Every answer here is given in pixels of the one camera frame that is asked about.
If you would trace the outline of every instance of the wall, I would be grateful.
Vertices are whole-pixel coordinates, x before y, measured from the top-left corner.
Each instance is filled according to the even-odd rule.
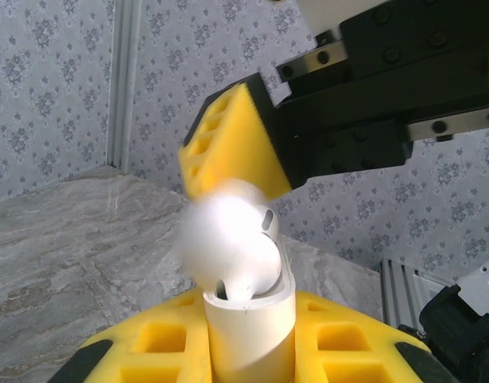
[[[176,151],[203,99],[311,49],[292,1],[144,0],[129,167],[182,191]],[[282,230],[367,267],[384,256],[452,279],[489,258],[489,131],[416,143],[402,168],[311,180],[275,201]]]
[[[0,200],[103,164],[114,0],[0,0]]]

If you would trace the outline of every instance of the gray marble floor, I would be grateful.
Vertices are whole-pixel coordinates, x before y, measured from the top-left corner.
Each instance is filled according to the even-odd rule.
[[[0,203],[0,382],[47,381],[89,336],[191,288],[170,251],[187,205],[111,168]],[[377,273],[283,240],[299,290],[381,316]]]

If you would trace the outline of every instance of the yellow base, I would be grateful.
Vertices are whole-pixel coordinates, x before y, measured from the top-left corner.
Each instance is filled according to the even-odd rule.
[[[417,339],[316,295],[296,294],[295,383],[420,383],[395,348]],[[112,347],[88,383],[211,383],[203,296],[194,289],[90,338]]]

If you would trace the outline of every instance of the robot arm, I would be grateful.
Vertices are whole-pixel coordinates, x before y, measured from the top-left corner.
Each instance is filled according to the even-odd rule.
[[[489,127],[489,0],[392,0],[335,33],[321,31],[378,1],[312,2],[300,7],[317,48],[277,67],[290,96],[273,106],[256,73],[207,98],[179,150],[191,198],[237,178],[273,199],[311,177],[401,166],[415,140]]]

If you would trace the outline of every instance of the white plastic object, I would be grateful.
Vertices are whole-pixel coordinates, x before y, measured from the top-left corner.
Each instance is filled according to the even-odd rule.
[[[219,383],[290,383],[294,376],[295,281],[282,241],[282,273],[248,302],[203,294],[211,362]]]
[[[297,2],[308,30],[313,36],[332,30],[334,37],[340,39],[338,26],[341,22],[378,6],[385,0],[297,0]]]
[[[231,181],[193,206],[176,250],[184,271],[204,291],[223,284],[229,300],[246,301],[278,281],[278,222],[273,217],[263,229],[266,216],[274,214],[264,202],[252,185]]]
[[[489,313],[489,260],[457,281],[459,296],[478,315]]]

